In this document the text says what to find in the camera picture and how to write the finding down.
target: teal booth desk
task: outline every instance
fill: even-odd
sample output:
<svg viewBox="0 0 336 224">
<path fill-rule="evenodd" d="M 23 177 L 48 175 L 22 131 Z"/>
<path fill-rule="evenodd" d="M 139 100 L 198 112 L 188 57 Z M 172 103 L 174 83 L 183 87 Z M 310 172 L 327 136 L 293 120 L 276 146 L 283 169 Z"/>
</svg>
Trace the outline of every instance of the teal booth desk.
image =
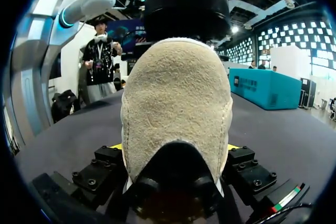
<svg viewBox="0 0 336 224">
<path fill-rule="evenodd" d="M 296 109 L 301 81 L 271 70 L 230 68 L 231 92 L 264 110 Z"/>
</svg>

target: lanyard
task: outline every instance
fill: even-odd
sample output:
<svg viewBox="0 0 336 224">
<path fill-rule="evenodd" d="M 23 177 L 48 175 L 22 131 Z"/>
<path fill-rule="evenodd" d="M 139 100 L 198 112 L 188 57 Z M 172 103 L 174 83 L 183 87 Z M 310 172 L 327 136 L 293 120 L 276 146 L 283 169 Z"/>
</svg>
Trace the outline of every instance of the lanyard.
<svg viewBox="0 0 336 224">
<path fill-rule="evenodd" d="M 101 47 L 99 48 L 99 45 L 97 44 L 97 48 L 98 48 L 98 59 L 100 60 L 101 58 L 101 52 L 103 51 L 103 43 L 101 44 Z"/>
</svg>

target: yellow strip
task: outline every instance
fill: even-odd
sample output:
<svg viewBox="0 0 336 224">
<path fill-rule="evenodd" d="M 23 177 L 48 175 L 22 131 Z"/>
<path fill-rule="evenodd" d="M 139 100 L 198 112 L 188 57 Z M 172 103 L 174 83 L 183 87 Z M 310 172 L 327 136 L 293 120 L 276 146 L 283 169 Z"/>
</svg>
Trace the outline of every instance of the yellow strip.
<svg viewBox="0 0 336 224">
<path fill-rule="evenodd" d="M 117 145 L 114 145 L 114 146 L 110 146 L 109 148 L 117 148 L 117 149 L 120 149 L 120 150 L 121 150 L 121 144 L 117 144 Z M 231 150 L 232 148 L 239 149 L 240 147 L 229 144 L 229 145 L 228 145 L 228 149 Z"/>
</svg>

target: person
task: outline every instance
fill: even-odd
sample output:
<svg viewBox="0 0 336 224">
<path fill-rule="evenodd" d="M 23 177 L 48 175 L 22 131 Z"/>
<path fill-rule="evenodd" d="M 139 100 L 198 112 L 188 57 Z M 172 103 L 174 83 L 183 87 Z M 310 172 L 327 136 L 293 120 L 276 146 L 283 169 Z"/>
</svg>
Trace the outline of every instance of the person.
<svg viewBox="0 0 336 224">
<path fill-rule="evenodd" d="M 248 67 L 248 69 L 255 69 L 256 68 L 256 62 L 253 60 L 251 62 L 251 66 Z"/>
<path fill-rule="evenodd" d="M 106 33 L 107 21 L 98 17 L 94 21 L 96 35 L 85 47 L 82 60 L 87 71 L 87 87 L 90 102 L 95 102 L 116 92 L 113 84 L 113 50 L 122 54 L 118 42 L 113 42 Z"/>
<path fill-rule="evenodd" d="M 266 69 L 265 64 L 266 64 L 266 61 L 263 60 L 263 61 L 261 62 L 261 65 L 258 67 L 258 69 Z"/>
<path fill-rule="evenodd" d="M 330 119 L 334 119 L 334 117 L 336 116 L 336 109 L 334 109 L 334 106 L 335 105 L 335 101 L 336 101 L 336 97 L 331 101 L 330 103 L 330 110 L 331 110 L 331 114 L 330 114 Z"/>
</svg>

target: beige suede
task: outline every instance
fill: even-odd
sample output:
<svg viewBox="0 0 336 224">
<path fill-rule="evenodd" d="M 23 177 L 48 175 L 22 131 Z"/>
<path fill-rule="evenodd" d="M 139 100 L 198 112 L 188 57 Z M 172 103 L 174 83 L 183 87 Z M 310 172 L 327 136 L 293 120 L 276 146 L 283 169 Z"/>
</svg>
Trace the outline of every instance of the beige suede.
<svg viewBox="0 0 336 224">
<path fill-rule="evenodd" d="M 121 120 L 123 158 L 132 181 L 160 147 L 176 140 L 193 144 L 217 181 L 232 120 L 230 86 L 219 57 L 191 39 L 156 43 L 128 77 Z"/>
</svg>

